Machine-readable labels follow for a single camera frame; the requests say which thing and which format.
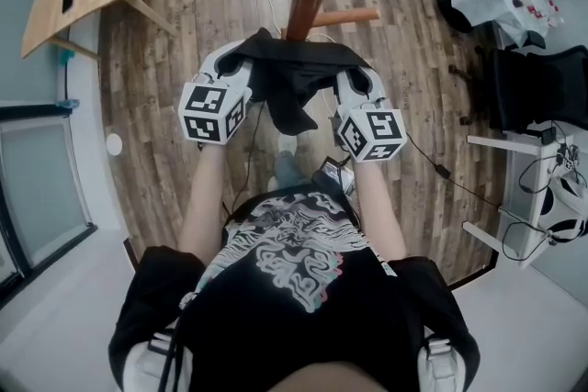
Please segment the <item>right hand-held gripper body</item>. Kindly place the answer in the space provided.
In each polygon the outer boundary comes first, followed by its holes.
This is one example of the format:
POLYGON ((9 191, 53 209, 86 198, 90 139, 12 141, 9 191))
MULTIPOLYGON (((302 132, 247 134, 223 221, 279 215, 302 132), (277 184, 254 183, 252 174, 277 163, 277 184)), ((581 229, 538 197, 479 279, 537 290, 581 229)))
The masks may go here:
POLYGON ((388 99, 342 108, 337 136, 354 162, 391 160, 407 142, 401 111, 388 99))

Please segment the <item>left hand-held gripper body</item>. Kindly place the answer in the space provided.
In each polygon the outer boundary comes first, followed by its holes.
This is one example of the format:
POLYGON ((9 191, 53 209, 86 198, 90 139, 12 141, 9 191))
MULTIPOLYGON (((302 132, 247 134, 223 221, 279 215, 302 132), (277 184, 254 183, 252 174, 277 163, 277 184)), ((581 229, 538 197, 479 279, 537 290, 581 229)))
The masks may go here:
POLYGON ((186 83, 178 116, 184 137, 200 143, 226 145, 246 118, 252 90, 242 84, 186 83))

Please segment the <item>black garment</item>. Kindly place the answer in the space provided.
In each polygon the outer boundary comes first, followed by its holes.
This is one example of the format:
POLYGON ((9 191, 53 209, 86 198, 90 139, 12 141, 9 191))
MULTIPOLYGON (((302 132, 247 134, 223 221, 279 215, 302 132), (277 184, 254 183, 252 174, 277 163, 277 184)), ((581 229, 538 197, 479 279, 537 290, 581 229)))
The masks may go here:
POLYGON ((275 127, 289 136, 318 128, 304 107, 318 91, 335 85, 338 73, 347 73, 359 93, 370 90, 368 77, 360 71, 368 64, 339 43, 276 39, 260 28, 217 59, 215 70, 229 76, 245 61, 252 63, 251 100, 267 103, 275 127))

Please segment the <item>person's right forearm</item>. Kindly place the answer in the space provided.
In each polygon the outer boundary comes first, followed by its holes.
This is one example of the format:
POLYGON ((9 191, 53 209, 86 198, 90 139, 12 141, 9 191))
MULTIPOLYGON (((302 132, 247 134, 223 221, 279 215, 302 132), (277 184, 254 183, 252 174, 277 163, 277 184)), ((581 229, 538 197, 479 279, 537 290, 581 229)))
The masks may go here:
POLYGON ((379 164, 355 162, 353 170, 363 233, 385 262, 406 258, 405 240, 379 164))

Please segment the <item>person's left forearm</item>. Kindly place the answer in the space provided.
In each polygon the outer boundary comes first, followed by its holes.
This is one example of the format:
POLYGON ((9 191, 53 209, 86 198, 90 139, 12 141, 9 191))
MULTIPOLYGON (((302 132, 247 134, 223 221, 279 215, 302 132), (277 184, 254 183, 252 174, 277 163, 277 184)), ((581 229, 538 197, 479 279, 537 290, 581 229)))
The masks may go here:
POLYGON ((177 249, 209 265, 221 249, 222 198, 226 147, 203 146, 192 175, 190 196, 177 249))

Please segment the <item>black silver waist device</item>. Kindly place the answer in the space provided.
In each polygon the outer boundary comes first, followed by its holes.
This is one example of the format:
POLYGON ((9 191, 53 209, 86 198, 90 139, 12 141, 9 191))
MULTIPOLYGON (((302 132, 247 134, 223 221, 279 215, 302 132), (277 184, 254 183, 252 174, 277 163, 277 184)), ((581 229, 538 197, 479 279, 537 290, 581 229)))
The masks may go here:
POLYGON ((351 198, 356 189, 354 172, 332 157, 324 159, 311 181, 329 196, 351 198))

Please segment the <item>person's grey trouser leg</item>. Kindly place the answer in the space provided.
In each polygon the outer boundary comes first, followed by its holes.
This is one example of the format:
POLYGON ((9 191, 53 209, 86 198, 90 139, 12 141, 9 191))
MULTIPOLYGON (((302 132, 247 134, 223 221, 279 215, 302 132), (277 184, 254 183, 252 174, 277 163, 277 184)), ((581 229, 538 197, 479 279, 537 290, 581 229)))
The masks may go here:
POLYGON ((274 180, 276 189, 304 185, 309 178, 303 173, 298 160, 291 151, 281 151, 275 159, 274 180))

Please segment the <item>round table black base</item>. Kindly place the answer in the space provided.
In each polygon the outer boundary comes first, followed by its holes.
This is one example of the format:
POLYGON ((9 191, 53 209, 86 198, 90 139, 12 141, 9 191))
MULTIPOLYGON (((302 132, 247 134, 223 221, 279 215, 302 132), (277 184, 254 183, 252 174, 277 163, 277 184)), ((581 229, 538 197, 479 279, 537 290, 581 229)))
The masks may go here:
POLYGON ((465 34, 473 30, 473 26, 463 13, 453 7, 452 0, 436 0, 436 4, 442 17, 454 30, 465 34))

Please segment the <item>black office chair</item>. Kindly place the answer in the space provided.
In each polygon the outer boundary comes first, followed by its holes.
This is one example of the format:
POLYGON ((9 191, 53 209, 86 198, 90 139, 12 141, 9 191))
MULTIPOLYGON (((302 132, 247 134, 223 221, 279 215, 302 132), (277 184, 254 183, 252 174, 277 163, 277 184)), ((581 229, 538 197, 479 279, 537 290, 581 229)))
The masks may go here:
POLYGON ((491 129, 523 133, 529 125, 561 121, 588 131, 588 48, 580 45, 560 53, 521 54, 513 50, 476 49, 477 75, 448 66, 466 82, 469 113, 463 126, 480 116, 491 129))

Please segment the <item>black framed glass partition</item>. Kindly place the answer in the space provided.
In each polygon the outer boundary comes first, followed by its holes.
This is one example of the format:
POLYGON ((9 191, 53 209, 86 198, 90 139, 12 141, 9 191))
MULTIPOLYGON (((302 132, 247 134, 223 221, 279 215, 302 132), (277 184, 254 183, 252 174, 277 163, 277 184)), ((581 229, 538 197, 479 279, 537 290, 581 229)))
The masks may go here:
POLYGON ((94 233, 71 110, 0 106, 0 303, 94 233))

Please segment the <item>white headset device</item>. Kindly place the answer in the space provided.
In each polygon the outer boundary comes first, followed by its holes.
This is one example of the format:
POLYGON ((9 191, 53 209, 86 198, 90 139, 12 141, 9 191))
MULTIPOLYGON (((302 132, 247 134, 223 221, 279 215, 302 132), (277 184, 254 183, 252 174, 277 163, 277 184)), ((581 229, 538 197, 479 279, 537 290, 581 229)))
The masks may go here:
POLYGON ((578 170, 579 148, 561 144, 549 174, 538 226, 550 245, 565 244, 588 234, 588 179, 578 170))

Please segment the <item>person's black printed t-shirt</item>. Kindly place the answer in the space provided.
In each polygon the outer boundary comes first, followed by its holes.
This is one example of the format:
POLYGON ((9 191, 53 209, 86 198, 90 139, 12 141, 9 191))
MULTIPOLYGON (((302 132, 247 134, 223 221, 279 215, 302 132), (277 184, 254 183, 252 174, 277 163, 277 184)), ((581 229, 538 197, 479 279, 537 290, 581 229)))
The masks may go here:
POLYGON ((436 264, 381 259, 316 186, 246 201, 222 236, 211 263, 165 246, 145 251, 108 347, 117 382, 132 349, 165 333, 186 351, 188 392, 267 392, 319 363, 419 392, 427 330, 449 340, 474 379, 479 347, 436 264))

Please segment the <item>white open frame desk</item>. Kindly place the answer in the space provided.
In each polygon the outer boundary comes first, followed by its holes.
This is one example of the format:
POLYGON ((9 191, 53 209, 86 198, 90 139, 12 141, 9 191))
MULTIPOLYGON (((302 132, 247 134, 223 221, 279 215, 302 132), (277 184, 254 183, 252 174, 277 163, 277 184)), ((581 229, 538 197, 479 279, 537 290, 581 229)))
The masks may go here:
POLYGON ((548 146, 543 146, 536 136, 510 131, 506 131, 501 139, 467 137, 469 144, 504 150, 508 156, 503 198, 494 204, 501 215, 497 234, 491 235, 468 221, 462 224, 462 228, 522 268, 551 247, 588 240, 586 234, 569 243, 550 245, 547 233, 538 226, 545 188, 561 144, 579 148, 578 170, 588 179, 588 131, 556 121, 552 121, 548 128, 550 126, 557 129, 557 140, 548 146))

